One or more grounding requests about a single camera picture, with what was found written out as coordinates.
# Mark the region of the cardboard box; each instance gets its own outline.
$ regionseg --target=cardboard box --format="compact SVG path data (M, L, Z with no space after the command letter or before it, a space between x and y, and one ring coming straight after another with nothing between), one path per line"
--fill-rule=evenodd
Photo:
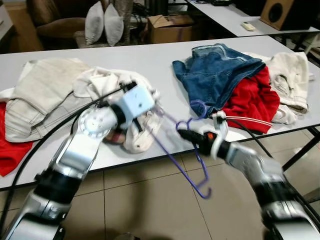
M193 40L194 21L189 15L149 16L148 39L151 44Z

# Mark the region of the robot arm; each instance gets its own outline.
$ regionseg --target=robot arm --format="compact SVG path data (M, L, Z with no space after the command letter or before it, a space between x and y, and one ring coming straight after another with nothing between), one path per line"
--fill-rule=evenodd
M217 134L203 135L191 130L179 129L182 138L198 145L199 152L217 157L243 173L255 192L261 207L264 225L270 230L270 240L320 240L320 234L304 208L295 200L282 166L274 159L259 156L256 151L238 142L224 140L228 125L223 112L213 116Z
M127 128L155 105L151 93L136 85L109 107L88 108L79 116L73 134L60 146L38 185L3 236L3 240L61 240L66 218L81 182L92 166L101 141L119 125Z

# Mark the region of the pile of clothes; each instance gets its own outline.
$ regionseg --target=pile of clothes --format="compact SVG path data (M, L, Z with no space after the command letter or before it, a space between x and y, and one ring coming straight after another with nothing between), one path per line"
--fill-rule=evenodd
M195 47L185 62L172 64L189 101L203 101L207 117L223 110L256 134L267 133L272 122L293 124L308 111L308 83L314 76L304 52L266 57L217 43ZM200 104L191 108L201 115ZM232 121L228 125L241 128Z
M0 175L13 171L34 141L42 139L71 114L132 81L144 85L155 99L159 96L137 72L91 68L77 58L27 62L16 86L0 92ZM108 96L108 103L123 94L121 91ZM122 144L131 153L146 151L154 140L146 126L157 134L161 118L149 111L137 121L142 130L135 124L126 132L116 129L107 136L107 141Z

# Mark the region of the tiled floor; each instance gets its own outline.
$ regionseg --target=tiled floor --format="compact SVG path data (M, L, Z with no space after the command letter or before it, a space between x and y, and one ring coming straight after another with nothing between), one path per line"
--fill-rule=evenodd
M306 131L262 139L277 161L285 163L312 136ZM264 154L255 142L245 145ZM196 182L203 178L193 154L176 157ZM73 200L64 226L66 240L112 240L131 232L142 240L259 240L264 226L260 209L250 185L237 170L223 161L204 158L212 197L202 199L184 176L162 158L149 162L90 173ZM306 194L320 184L320 146L285 174ZM30 188L19 189L8 219L12 219ZM0 207L5 192L0 192ZM320 203L313 206L320 210Z

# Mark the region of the red clothing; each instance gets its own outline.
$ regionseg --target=red clothing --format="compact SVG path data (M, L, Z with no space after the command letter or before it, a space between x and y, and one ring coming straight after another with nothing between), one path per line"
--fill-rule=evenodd
M266 66L252 78L244 78L233 90L222 110L246 128L267 133L271 120L277 112L280 99L269 85L269 69ZM230 127L241 128L228 121Z
M5 139L6 103L0 102L0 175L12 172L32 147L32 142L13 143Z

